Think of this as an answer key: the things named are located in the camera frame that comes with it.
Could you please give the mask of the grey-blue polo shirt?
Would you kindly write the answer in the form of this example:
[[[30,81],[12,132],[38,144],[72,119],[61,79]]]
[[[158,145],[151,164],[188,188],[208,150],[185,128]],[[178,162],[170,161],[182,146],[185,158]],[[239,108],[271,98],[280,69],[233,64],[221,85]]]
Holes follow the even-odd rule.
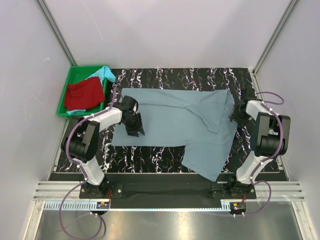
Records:
[[[214,182],[229,156],[238,124],[229,119],[234,98],[227,90],[124,88],[138,102],[145,134],[129,136],[116,125],[113,146],[184,146],[182,165]]]

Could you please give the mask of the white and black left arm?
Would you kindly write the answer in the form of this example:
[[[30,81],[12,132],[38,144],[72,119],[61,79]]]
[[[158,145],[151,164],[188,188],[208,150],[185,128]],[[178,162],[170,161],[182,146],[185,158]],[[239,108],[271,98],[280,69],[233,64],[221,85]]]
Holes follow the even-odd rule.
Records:
[[[144,135],[138,109],[138,101],[126,95],[122,100],[112,102],[103,111],[85,117],[73,116],[70,119],[61,142],[61,150],[82,172],[84,183],[81,189],[91,197],[103,198],[111,192],[108,189],[108,179],[96,159],[100,132],[112,125],[123,124],[128,136]]]

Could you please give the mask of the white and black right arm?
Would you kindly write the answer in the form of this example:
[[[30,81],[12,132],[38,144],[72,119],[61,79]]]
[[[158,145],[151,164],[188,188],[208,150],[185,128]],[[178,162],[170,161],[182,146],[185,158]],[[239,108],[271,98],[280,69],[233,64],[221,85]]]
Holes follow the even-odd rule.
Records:
[[[270,101],[258,99],[253,89],[244,88],[240,101],[229,116],[241,127],[251,119],[255,123],[250,138],[251,151],[226,184],[226,192],[232,198],[248,194],[265,166],[288,150],[291,118],[276,113],[267,106],[268,103]]]

